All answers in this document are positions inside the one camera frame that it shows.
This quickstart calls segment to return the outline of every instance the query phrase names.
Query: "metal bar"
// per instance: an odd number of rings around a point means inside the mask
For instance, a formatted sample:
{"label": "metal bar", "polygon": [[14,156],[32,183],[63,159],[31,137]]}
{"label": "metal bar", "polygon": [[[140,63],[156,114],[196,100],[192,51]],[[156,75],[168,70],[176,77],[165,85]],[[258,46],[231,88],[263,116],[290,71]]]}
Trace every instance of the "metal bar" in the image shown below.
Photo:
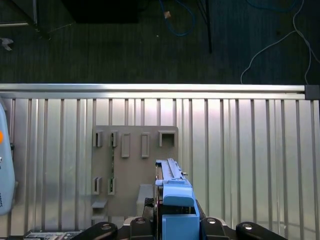
{"label": "metal bar", "polygon": [[212,54],[211,22],[209,0],[205,0],[206,28],[208,32],[209,53]]}
{"label": "metal bar", "polygon": [[304,93],[303,85],[0,83],[0,92]]}
{"label": "metal bar", "polygon": [[36,92],[36,91],[12,91],[1,92],[3,98],[12,99],[268,99],[268,100],[304,100],[304,94],[286,93],[233,93],[233,92]]}
{"label": "metal bar", "polygon": [[33,7],[33,21],[35,22],[35,24],[39,24],[37,0],[32,0],[32,7]]}
{"label": "metal bar", "polygon": [[7,27],[24,27],[28,26],[27,22],[7,22],[7,23],[0,23],[0,28],[7,28]]}
{"label": "metal bar", "polygon": [[34,20],[25,13],[16,3],[14,3],[12,0],[3,0],[5,4],[8,5],[12,10],[17,12],[25,21],[28,23],[31,27],[34,28],[34,30],[43,38],[50,40],[50,36],[48,33],[46,33],[44,30],[42,30]]}

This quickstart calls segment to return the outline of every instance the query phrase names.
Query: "black cable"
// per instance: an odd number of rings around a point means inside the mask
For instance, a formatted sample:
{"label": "black cable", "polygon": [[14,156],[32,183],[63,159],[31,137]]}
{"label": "black cable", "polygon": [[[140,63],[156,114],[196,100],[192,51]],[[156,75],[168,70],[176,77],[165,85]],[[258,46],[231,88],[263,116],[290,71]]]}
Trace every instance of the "black cable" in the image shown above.
{"label": "black cable", "polygon": [[201,16],[202,16],[202,18],[204,20],[205,25],[207,25],[208,21],[207,21],[207,17],[205,16],[206,15],[206,11],[204,10],[204,6],[203,6],[202,2],[200,0],[195,0],[195,2],[196,2],[196,5],[198,6],[198,9],[199,9],[199,11],[201,13]]}

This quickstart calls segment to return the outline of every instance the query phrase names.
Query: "black base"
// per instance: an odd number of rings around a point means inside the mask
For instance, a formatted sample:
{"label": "black base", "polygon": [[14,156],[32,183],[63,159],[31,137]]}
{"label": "black base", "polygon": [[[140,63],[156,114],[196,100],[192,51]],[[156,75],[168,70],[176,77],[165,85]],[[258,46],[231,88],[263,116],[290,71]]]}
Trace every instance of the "black base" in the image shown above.
{"label": "black base", "polygon": [[79,24],[130,24],[138,22],[137,0],[62,0]]}

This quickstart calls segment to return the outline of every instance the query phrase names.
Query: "slot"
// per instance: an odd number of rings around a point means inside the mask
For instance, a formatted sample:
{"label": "slot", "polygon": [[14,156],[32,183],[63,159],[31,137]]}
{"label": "slot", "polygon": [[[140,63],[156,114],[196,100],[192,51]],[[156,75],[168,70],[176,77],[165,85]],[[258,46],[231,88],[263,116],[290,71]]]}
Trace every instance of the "slot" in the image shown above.
{"label": "slot", "polygon": [[159,131],[159,146],[166,148],[174,147],[175,137],[175,131]]}
{"label": "slot", "polygon": [[150,148],[150,134],[149,132],[143,132],[141,135],[141,157],[149,157],[149,148]]}
{"label": "slot", "polygon": [[99,195],[101,193],[102,177],[95,177],[93,179],[93,195]]}
{"label": "slot", "polygon": [[116,181],[114,177],[108,180],[108,195],[115,195],[115,188],[116,188],[115,183]]}
{"label": "slot", "polygon": [[111,132],[111,147],[115,148],[118,145],[118,131]]}
{"label": "slot", "polygon": [[95,146],[101,148],[103,145],[103,131],[97,131],[95,133]]}
{"label": "slot", "polygon": [[124,133],[121,140],[121,157],[130,157],[130,133]]}

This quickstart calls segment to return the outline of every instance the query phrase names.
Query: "gray block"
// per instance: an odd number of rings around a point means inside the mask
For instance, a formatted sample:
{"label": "gray block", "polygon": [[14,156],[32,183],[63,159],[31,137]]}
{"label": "gray block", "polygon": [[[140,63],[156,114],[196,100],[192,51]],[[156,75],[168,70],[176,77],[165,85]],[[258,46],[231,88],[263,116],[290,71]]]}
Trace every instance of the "gray block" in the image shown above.
{"label": "gray block", "polygon": [[96,133],[103,144],[94,144],[92,149],[91,176],[101,180],[93,184],[99,188],[92,191],[91,204],[107,200],[109,217],[141,215],[145,197],[153,197],[153,191],[141,185],[155,184],[156,159],[179,159],[178,128],[108,125],[96,126]]}

